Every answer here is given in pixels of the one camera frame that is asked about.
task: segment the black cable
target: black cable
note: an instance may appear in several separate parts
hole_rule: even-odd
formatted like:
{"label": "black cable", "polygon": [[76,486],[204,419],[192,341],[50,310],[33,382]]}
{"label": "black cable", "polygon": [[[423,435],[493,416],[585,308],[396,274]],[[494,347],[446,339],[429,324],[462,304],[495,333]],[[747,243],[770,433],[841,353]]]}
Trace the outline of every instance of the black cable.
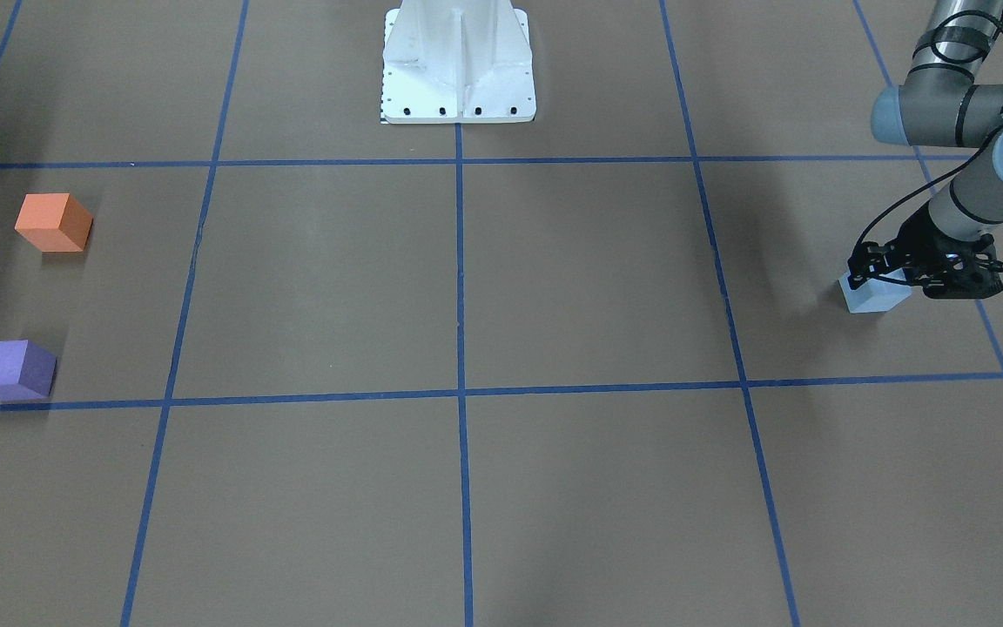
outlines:
{"label": "black cable", "polygon": [[869,277],[869,280],[870,281],[884,281],[884,282],[887,282],[887,283],[893,283],[893,285],[897,285],[897,286],[908,286],[909,288],[919,288],[919,287],[923,286],[922,282],[900,281],[900,279],[891,279],[891,278],[888,278],[884,274],[875,274],[875,275],[872,275],[872,277]]}
{"label": "black cable", "polygon": [[[948,24],[952,23],[956,19],[960,19],[960,17],[975,16],[982,17],[983,20],[992,24],[993,27],[1000,33],[1000,36],[1003,36],[1003,11],[1000,14],[1002,17],[998,19],[998,17],[991,16],[990,13],[986,13],[985,11],[976,11],[973,9],[969,11],[959,11],[958,13],[954,13],[954,15],[947,17],[947,19],[943,20],[942,23],[939,23],[939,25],[935,27],[935,30],[937,31],[946,28]],[[932,41],[931,51],[934,52],[934,54],[941,60],[945,61],[945,63],[971,63],[974,60],[980,59],[980,55],[973,56],[973,58],[970,59],[953,59],[951,56],[944,55],[944,53],[940,51],[939,41]],[[1003,103],[1000,104],[1000,112],[1003,112]]]}
{"label": "black cable", "polygon": [[940,178],[935,179],[934,182],[925,183],[924,186],[917,188],[915,191],[912,192],[912,194],[904,196],[903,199],[900,199],[898,202],[893,203],[892,207],[889,207],[885,211],[881,211],[881,214],[877,215],[877,217],[873,219],[873,222],[869,223],[869,226],[866,227],[864,231],[862,231],[861,237],[857,239],[857,243],[854,245],[854,253],[856,254],[859,253],[859,251],[862,249],[862,243],[865,242],[865,237],[867,237],[867,235],[869,235],[869,232],[873,231],[873,229],[875,229],[875,227],[879,225],[881,220],[888,218],[889,214],[892,214],[892,212],[896,211],[897,209],[900,209],[900,207],[903,206],[904,203],[909,202],[909,200],[912,200],[916,198],[916,196],[924,194],[925,191],[928,191],[934,188],[935,186],[939,186],[940,183],[946,182],[947,179],[950,179],[952,178],[952,176],[958,175],[960,172],[965,170],[968,166],[970,166],[971,163],[978,160],[978,158],[980,158],[980,154],[986,151],[988,145],[990,145],[990,143],[993,142],[993,139],[996,138],[996,135],[998,135],[1002,130],[1003,130],[1003,122],[1001,122],[999,126],[993,128],[993,130],[990,130],[990,132],[988,132],[988,135],[986,135],[986,139],[984,139],[982,145],[978,147],[978,151],[975,151],[974,154],[971,154],[970,159],[967,159],[965,163],[962,164],[962,166],[959,166],[958,168],[955,168],[954,170],[947,172],[946,175],[940,176]]}

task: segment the purple cube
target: purple cube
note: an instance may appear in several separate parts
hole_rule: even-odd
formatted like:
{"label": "purple cube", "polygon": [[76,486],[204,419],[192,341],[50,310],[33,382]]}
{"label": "purple cube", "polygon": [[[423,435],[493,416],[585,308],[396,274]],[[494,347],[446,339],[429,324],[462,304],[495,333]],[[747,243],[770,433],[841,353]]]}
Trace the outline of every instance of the purple cube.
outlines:
{"label": "purple cube", "polygon": [[28,339],[0,341],[0,400],[49,397],[56,356]]}

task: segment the cube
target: cube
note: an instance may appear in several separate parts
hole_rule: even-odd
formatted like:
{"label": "cube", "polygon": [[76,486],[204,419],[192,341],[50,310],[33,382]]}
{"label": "cube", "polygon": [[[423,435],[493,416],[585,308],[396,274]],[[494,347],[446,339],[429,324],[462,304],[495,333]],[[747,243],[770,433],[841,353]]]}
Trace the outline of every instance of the cube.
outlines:
{"label": "cube", "polygon": [[28,339],[0,341],[0,400],[49,397],[56,356]]}
{"label": "cube", "polygon": [[91,214],[71,195],[25,195],[15,230],[41,253],[81,253]]}
{"label": "cube", "polygon": [[[893,273],[885,274],[889,279],[899,279],[904,281],[904,270],[896,270]],[[849,289],[849,273],[844,274],[839,279],[843,287],[843,296],[847,297],[847,307],[852,314],[878,314],[881,311],[888,311],[904,299],[912,296],[912,288],[909,286],[899,286],[896,283],[885,281],[867,281],[859,289]]]}

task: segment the robotic arm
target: robotic arm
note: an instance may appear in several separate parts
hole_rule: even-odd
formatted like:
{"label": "robotic arm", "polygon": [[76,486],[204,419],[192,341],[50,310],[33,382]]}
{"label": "robotic arm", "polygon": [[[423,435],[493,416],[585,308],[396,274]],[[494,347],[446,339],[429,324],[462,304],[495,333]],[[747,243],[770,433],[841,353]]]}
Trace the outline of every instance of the robotic arm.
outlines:
{"label": "robotic arm", "polygon": [[998,35],[1003,36],[1003,0],[939,0],[916,44],[908,79],[877,98],[877,139],[978,151],[933,182],[953,177],[888,245],[865,238],[877,222],[930,186],[896,203],[865,230],[848,262],[852,290],[869,281],[920,286],[930,298],[988,298],[1003,290],[1003,263],[991,235],[1003,223],[1003,84],[974,82]]}

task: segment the light blue cube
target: light blue cube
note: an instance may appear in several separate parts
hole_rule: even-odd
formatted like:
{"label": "light blue cube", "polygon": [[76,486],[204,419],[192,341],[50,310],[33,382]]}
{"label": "light blue cube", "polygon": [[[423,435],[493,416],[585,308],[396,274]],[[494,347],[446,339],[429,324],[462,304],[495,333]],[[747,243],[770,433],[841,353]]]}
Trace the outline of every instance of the light blue cube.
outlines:
{"label": "light blue cube", "polygon": [[[893,273],[885,274],[889,279],[906,281],[904,270],[895,270]],[[904,299],[912,296],[912,288],[909,286],[897,286],[896,283],[885,281],[867,281],[859,289],[849,288],[849,273],[844,274],[839,279],[843,288],[843,296],[847,297],[847,307],[852,314],[877,314],[881,311],[888,311],[904,302]]]}
{"label": "light blue cube", "polygon": [[49,397],[56,356],[25,339],[0,341],[0,401]]}

